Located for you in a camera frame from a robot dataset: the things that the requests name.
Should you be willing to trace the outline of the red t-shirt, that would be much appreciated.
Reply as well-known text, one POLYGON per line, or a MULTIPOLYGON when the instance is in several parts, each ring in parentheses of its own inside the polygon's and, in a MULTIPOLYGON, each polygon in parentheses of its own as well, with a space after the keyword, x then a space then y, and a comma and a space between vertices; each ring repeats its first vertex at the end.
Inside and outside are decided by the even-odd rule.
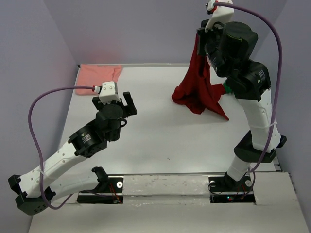
POLYGON ((211 84, 210 65, 205 56, 198 55, 198 48, 199 35, 196 35, 189 68, 182 82, 175 88, 172 101, 186 106, 194 114, 209 110, 228 121, 228 116, 219 104, 226 90, 222 84, 211 84))

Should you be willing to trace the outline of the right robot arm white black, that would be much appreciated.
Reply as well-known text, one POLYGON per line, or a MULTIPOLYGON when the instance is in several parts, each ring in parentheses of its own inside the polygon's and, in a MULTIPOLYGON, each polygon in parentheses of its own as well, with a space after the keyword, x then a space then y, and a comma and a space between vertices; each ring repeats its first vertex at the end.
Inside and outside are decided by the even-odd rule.
POLYGON ((287 138, 278 132, 272 121, 271 81, 267 67, 250 59, 258 35, 242 22, 207 19, 197 29, 198 54, 208 58, 218 77, 226 78, 227 86, 242 106, 250 130, 234 148, 235 157, 222 177, 211 180, 211 190, 237 191, 247 181, 251 163, 271 163, 276 149, 287 138))

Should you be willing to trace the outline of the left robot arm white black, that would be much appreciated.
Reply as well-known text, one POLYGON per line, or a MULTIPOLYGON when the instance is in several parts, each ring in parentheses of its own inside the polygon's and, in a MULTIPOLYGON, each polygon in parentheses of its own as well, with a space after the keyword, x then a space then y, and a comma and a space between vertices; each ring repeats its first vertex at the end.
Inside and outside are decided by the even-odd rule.
POLYGON ((23 213, 33 216, 56 200, 80 191, 102 192, 112 184, 101 166, 78 176, 61 176, 72 167, 106 149, 107 143, 119 140, 126 118, 136 115, 130 92, 122 100, 100 100, 92 103, 97 109, 95 119, 73 133, 64 145, 38 167, 24 175, 12 175, 10 188, 17 194, 15 202, 23 213))

